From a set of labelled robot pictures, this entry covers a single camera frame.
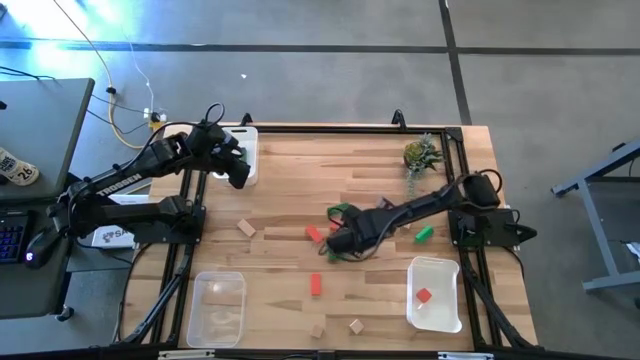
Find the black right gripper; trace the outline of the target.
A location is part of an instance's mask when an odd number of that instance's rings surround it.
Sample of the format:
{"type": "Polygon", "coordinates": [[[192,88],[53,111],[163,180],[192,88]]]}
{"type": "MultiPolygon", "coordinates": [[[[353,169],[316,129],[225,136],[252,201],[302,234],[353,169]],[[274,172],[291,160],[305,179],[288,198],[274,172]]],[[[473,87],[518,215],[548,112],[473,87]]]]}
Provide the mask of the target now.
{"type": "Polygon", "coordinates": [[[361,210],[349,205],[343,210],[342,222],[349,229],[339,229],[330,233],[326,239],[327,246],[335,254],[353,253],[358,249],[354,235],[359,240],[376,240],[379,237],[383,226],[383,210],[361,210]]]}

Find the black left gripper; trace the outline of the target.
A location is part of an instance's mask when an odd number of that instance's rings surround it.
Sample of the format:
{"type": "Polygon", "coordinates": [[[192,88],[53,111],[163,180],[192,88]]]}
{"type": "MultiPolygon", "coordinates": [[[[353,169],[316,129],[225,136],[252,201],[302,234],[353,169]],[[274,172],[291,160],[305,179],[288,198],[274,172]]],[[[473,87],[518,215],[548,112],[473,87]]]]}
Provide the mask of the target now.
{"type": "Polygon", "coordinates": [[[187,136],[187,147],[191,169],[225,170],[231,186],[236,189],[245,186],[251,166],[240,160],[238,141],[219,125],[201,120],[187,136]]]}

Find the opaque white plastic bin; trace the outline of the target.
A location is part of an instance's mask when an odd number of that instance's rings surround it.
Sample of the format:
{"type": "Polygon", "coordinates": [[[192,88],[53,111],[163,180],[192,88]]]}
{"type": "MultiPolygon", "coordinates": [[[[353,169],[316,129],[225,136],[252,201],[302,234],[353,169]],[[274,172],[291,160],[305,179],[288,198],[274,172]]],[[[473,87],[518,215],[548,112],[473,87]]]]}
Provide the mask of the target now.
{"type": "MultiPolygon", "coordinates": [[[[246,162],[251,166],[251,171],[247,182],[244,187],[250,187],[258,181],[258,157],[259,157],[259,144],[258,144],[258,131],[255,127],[221,127],[224,131],[229,133],[239,143],[239,148],[245,147],[248,150],[248,161],[246,162]]],[[[228,176],[225,170],[214,171],[212,176],[222,181],[227,181],[228,176]]]]}

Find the power plug block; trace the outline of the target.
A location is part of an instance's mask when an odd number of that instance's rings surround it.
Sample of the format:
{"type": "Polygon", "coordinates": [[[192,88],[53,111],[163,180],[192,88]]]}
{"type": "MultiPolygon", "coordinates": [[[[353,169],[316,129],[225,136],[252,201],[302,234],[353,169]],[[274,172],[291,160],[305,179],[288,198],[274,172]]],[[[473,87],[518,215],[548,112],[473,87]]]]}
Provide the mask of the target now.
{"type": "Polygon", "coordinates": [[[168,119],[167,114],[163,109],[159,111],[152,111],[149,108],[144,109],[143,118],[147,120],[148,127],[152,131],[159,129],[167,122],[168,119]]]}

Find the translucent white plastic bin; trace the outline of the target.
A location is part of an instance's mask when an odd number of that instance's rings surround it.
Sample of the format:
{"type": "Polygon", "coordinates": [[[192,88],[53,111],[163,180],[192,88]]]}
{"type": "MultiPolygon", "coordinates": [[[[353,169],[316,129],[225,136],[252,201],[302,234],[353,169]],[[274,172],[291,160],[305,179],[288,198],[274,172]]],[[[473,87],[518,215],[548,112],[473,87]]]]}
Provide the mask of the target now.
{"type": "Polygon", "coordinates": [[[407,268],[406,319],[419,330],[458,333],[462,323],[458,316],[457,276],[460,267],[447,259],[418,256],[407,268]],[[426,288],[431,299],[421,304],[416,293],[426,288]]]}

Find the potted succulent plant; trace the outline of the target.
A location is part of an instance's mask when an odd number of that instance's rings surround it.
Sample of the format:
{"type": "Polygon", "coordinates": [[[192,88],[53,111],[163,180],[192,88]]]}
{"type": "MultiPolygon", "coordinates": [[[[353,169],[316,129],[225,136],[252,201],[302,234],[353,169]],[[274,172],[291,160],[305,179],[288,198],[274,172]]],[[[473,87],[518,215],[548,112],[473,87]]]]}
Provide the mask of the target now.
{"type": "Polygon", "coordinates": [[[403,150],[403,161],[406,167],[407,196],[416,197],[416,184],[428,170],[436,170],[436,165],[444,160],[428,133],[422,134],[418,140],[407,144],[403,150]]]}

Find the clear plastic bin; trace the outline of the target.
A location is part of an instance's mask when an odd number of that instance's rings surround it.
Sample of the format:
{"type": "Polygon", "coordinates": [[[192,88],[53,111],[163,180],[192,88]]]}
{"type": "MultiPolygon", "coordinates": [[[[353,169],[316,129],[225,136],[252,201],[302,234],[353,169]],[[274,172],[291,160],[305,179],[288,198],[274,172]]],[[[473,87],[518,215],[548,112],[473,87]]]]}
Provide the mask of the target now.
{"type": "Polygon", "coordinates": [[[208,271],[194,280],[186,343],[192,348],[232,348],[244,333],[246,281],[240,272],[208,271]]]}

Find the white printed sign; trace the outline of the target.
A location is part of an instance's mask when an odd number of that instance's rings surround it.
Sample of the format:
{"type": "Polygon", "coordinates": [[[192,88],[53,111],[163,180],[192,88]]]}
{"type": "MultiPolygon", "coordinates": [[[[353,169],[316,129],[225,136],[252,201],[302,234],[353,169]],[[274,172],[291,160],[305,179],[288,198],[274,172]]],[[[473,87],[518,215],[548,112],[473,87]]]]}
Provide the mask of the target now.
{"type": "Polygon", "coordinates": [[[134,235],[118,226],[103,226],[93,233],[92,247],[102,249],[124,249],[134,247],[134,235]]]}

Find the grey desk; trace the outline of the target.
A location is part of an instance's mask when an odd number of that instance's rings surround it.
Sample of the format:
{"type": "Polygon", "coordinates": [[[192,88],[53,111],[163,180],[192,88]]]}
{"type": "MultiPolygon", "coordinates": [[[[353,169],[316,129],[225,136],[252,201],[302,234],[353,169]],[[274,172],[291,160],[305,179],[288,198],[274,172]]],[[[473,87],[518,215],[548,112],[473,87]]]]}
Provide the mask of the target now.
{"type": "Polygon", "coordinates": [[[63,315],[70,282],[70,242],[61,239],[46,265],[24,264],[26,245],[47,226],[47,208],[74,176],[70,165],[95,81],[91,78],[0,81],[0,147],[39,169],[33,184],[0,185],[0,212],[30,216],[21,261],[0,264],[0,320],[63,315]]]}

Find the black computer mouse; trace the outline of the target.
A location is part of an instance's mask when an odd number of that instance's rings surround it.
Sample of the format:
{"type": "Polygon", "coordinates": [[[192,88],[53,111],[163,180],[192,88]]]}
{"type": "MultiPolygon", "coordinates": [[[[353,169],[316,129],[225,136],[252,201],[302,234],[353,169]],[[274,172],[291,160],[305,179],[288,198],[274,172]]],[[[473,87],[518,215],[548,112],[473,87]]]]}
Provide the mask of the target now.
{"type": "Polygon", "coordinates": [[[62,236],[55,226],[47,226],[29,241],[24,255],[24,264],[30,269],[39,269],[47,264],[59,247],[62,236]]]}

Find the white printed shoe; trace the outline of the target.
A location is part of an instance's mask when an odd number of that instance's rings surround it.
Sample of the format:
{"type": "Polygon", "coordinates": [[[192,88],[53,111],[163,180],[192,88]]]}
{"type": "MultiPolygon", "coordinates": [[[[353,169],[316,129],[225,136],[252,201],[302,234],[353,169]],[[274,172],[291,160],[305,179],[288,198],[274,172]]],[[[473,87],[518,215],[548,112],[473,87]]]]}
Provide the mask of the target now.
{"type": "Polygon", "coordinates": [[[0,175],[17,186],[25,187],[36,182],[40,172],[36,166],[19,160],[0,147],[0,175]]]}

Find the black keyboard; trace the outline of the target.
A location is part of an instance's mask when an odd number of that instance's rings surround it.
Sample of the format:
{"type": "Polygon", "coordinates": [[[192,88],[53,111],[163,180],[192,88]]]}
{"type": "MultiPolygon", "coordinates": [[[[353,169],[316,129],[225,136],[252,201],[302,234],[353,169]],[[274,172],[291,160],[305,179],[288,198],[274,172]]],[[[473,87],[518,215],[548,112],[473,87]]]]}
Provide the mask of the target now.
{"type": "Polygon", "coordinates": [[[29,220],[28,212],[0,212],[0,264],[21,261],[29,220]]]}

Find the silver metal bracket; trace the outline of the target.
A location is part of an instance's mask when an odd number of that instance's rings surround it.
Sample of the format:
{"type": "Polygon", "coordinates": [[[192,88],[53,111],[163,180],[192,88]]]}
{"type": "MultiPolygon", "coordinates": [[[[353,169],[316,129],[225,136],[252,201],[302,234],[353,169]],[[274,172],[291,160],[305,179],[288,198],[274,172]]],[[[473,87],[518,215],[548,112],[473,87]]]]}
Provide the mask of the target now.
{"type": "Polygon", "coordinates": [[[167,350],[160,351],[157,360],[209,360],[215,355],[214,349],[167,350]]]}
{"type": "Polygon", "coordinates": [[[438,360],[495,360],[491,353],[479,352],[449,352],[442,351],[437,353],[438,360]]]}

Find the grey metal table frame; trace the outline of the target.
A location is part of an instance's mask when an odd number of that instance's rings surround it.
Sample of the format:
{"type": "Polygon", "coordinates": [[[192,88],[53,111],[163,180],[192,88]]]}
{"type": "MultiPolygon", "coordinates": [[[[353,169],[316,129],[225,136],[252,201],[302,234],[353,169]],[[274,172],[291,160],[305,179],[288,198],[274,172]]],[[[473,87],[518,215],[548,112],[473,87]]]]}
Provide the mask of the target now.
{"type": "Polygon", "coordinates": [[[587,292],[640,285],[640,270],[619,270],[611,250],[613,243],[640,244],[640,176],[611,174],[635,164],[640,165],[640,138],[616,146],[605,160],[551,188],[556,197],[577,191],[593,229],[606,274],[583,282],[587,292]]]}

